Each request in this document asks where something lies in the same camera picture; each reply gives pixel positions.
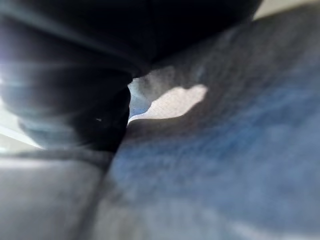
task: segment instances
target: black object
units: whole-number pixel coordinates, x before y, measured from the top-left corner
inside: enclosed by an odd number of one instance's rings
[[[115,151],[132,78],[250,19],[261,0],[8,0],[0,3],[1,96],[45,148]]]

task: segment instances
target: white light patch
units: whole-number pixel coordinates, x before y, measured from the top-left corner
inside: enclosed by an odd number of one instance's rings
[[[202,84],[190,89],[175,87],[155,100],[149,110],[143,114],[133,116],[130,121],[137,119],[170,119],[186,114],[193,106],[200,103],[206,96],[208,89]]]

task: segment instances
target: blurry cloth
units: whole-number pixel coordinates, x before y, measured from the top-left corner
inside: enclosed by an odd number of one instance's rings
[[[18,155],[11,168],[0,160],[12,199],[0,201],[0,239],[319,239],[319,13],[317,3],[239,25],[136,79],[137,113],[146,112],[108,170],[93,164],[101,160],[77,166],[82,154],[66,154],[66,170],[35,164],[46,152]]]

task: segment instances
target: gray surface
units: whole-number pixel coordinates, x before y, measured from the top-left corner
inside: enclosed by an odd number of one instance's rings
[[[101,179],[82,162],[1,158],[0,239],[78,239]]]
[[[320,239],[319,13],[237,27],[140,79],[149,100],[207,93],[183,116],[129,124],[92,239]]]

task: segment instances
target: dark fabric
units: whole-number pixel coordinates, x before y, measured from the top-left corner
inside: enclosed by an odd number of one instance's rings
[[[1,95],[45,148],[115,151],[132,78],[248,19],[261,0],[8,0],[0,3]]]

